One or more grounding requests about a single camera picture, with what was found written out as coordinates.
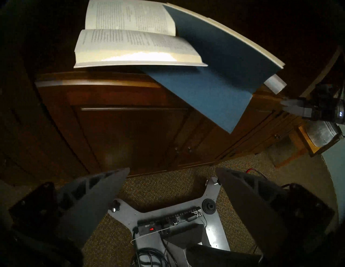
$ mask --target power strip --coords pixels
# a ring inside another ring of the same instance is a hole
[[[181,222],[191,222],[197,217],[202,216],[200,207],[193,207],[169,216],[154,218],[145,221],[138,221],[139,235],[146,235],[148,233],[157,232],[162,229],[172,227]]]

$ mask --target metal plate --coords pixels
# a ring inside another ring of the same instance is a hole
[[[126,226],[131,231],[131,234],[133,235],[133,229],[137,227],[138,220],[149,220],[149,219],[160,218],[160,217],[168,216],[174,213],[178,213],[179,211],[186,210],[192,207],[198,207],[198,206],[201,207],[203,200],[206,198],[210,198],[216,201],[219,190],[220,190],[220,185],[215,184],[215,183],[217,183],[216,177],[212,177],[209,179],[204,195],[201,198],[194,199],[194,200],[184,202],[178,205],[174,205],[171,207],[162,208],[162,209],[154,210],[151,212],[146,212],[146,213],[141,213],[133,209],[123,200],[116,199],[121,204],[120,210],[116,211],[115,213],[108,210],[108,213],[110,214],[111,217],[113,217],[114,219],[121,222],[124,226]],[[218,212],[216,211],[212,215],[208,215],[203,212],[203,215],[207,221],[206,232],[207,232],[207,236],[208,236],[211,247],[230,251],[229,244],[226,239],[223,226],[220,222]],[[198,217],[196,220],[192,222],[179,223],[176,226],[173,226],[171,228],[171,233],[173,234],[177,230],[181,230],[182,228],[191,226],[192,224],[203,224],[203,221],[205,219],[203,217]],[[149,248],[158,249],[162,253],[164,253],[165,251],[165,248],[160,240],[160,235],[158,232],[155,232],[147,236],[142,236],[136,240],[136,243],[137,243],[138,249],[149,247]]]

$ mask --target red wire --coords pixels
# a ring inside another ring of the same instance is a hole
[[[258,174],[261,174],[266,180],[268,180],[267,177],[264,176],[264,175],[263,175],[261,172],[259,172],[258,170],[254,169],[254,168],[250,168],[250,169],[246,170],[246,173],[249,173],[250,171],[256,171]]]

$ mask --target wall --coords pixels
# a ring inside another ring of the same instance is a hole
[[[340,125],[345,133],[345,125]],[[345,219],[345,140],[340,140],[330,149],[322,153],[333,181],[338,202],[339,223]]]

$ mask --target book page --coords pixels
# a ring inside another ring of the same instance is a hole
[[[141,0],[90,0],[85,29],[153,32],[175,36],[175,23],[162,3]]]
[[[202,63],[200,55],[186,40],[140,31],[82,30],[75,54],[77,64],[86,62],[103,62],[98,65],[106,65],[106,62],[112,62],[108,65],[116,65],[114,62],[121,62],[121,65],[124,65],[124,62],[127,62],[126,64],[143,64],[143,62],[145,64],[153,64],[152,62],[180,64],[184,62],[207,66]]]

